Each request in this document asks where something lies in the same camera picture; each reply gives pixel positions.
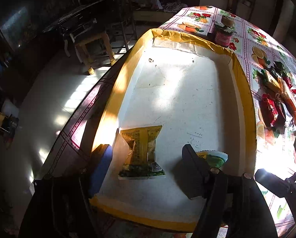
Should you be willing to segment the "yellow green pea snack bag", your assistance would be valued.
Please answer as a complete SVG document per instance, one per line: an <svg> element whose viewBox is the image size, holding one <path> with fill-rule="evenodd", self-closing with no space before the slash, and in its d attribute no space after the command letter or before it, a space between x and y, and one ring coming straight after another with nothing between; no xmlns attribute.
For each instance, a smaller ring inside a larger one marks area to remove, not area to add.
<svg viewBox="0 0 296 238"><path fill-rule="evenodd" d="M149 179L165 176L156 162L156 139L161 125L120 130L129 152L118 174L119 179Z"/></svg>

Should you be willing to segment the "red candy packet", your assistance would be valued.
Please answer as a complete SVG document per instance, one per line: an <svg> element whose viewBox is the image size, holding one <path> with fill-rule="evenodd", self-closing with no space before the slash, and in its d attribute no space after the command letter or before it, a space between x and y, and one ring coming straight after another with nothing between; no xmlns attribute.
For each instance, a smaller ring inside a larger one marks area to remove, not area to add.
<svg viewBox="0 0 296 238"><path fill-rule="evenodd" d="M263 94L260 105L263 117L266 119L265 124L274 127L279 116L274 100L270 95Z"/></svg>

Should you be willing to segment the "orange cracker package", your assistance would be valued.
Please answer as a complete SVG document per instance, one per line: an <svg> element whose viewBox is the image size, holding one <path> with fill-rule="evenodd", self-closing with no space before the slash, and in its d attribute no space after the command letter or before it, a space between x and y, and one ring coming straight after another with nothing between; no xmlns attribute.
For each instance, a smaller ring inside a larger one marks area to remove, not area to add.
<svg viewBox="0 0 296 238"><path fill-rule="evenodd" d="M281 89L280 94L282 100L285 103L287 110L293 117L294 124L296 125L296 99L294 98L293 93L289 89L287 83L283 79L278 78L278 83Z"/></svg>

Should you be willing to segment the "green yellow cracker package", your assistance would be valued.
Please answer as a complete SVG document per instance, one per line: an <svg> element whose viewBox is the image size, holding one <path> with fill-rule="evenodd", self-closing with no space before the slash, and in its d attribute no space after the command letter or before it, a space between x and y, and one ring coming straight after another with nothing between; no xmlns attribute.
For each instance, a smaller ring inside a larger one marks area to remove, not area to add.
<svg viewBox="0 0 296 238"><path fill-rule="evenodd" d="M276 79L269 73L268 70L262 69L261 74L263 76L264 85L271 89L275 93L281 92L281 87Z"/></svg>

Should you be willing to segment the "yellow-rimmed white cardboard tray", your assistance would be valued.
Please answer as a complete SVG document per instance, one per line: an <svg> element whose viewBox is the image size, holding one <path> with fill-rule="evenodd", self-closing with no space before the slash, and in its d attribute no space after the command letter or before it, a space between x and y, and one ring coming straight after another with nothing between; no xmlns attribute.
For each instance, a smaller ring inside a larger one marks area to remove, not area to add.
<svg viewBox="0 0 296 238"><path fill-rule="evenodd" d="M120 130L161 126L156 161L165 175L120 179L129 152ZM137 41L108 99L93 144L109 144L113 159L93 206L128 221L191 232L204 199L182 161L182 148L227 153L226 174L253 173L255 109L236 55L207 40L151 29Z"/></svg>

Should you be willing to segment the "red wrapped candy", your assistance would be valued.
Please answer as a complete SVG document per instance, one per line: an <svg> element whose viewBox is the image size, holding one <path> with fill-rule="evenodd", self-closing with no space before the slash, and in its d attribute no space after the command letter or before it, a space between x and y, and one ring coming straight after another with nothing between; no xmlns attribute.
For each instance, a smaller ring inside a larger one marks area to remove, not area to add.
<svg viewBox="0 0 296 238"><path fill-rule="evenodd" d="M285 83L287 84L288 88L291 90L291 92L296 95L296 89L293 88L293 84L291 82L290 77L288 77L287 75L283 75L282 78L285 81Z"/></svg>

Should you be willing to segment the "wooden stool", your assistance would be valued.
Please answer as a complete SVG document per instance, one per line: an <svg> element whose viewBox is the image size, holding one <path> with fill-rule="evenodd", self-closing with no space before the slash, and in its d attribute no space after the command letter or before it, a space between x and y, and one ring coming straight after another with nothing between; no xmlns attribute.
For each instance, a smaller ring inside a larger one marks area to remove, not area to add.
<svg viewBox="0 0 296 238"><path fill-rule="evenodd" d="M79 34L74 38L74 47L82 63L87 67L88 75L93 75L94 67L99 66L105 60L109 60L111 66L116 62L109 36L105 30L93 29Z"/></svg>

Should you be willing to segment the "dark jar with pink label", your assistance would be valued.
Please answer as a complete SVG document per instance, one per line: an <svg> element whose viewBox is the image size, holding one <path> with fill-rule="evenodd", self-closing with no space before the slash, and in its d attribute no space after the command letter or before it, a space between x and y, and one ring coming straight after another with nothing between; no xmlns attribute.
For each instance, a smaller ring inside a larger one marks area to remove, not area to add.
<svg viewBox="0 0 296 238"><path fill-rule="evenodd" d="M228 47L235 33L235 21L229 16L222 16L214 23L214 42L222 47Z"/></svg>

